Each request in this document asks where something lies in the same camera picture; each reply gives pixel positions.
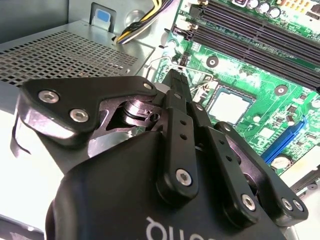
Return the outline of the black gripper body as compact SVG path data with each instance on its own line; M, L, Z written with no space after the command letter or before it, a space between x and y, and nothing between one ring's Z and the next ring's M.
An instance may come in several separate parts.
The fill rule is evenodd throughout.
M197 196L182 206L166 203L156 188L160 141L160 133L144 133L70 170L49 206L46 239L284 239L261 207L256 224L241 228L231 223L216 161L200 150L196 151Z

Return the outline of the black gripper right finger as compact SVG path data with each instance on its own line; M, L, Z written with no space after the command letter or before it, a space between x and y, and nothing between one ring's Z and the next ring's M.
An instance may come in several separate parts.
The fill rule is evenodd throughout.
M184 74L180 81L196 137L222 182L227 218L240 228L257 224L263 215L279 227L305 221L309 212L300 198L228 123L212 125L204 108L192 101Z

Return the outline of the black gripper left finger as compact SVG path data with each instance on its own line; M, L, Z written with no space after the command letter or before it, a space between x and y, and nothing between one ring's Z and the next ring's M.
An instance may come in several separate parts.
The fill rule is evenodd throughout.
M191 90L170 70L162 92L141 76L34 79L22 85L17 121L33 130L63 173L93 157L90 142L145 127L162 135L156 187L172 205L199 192Z

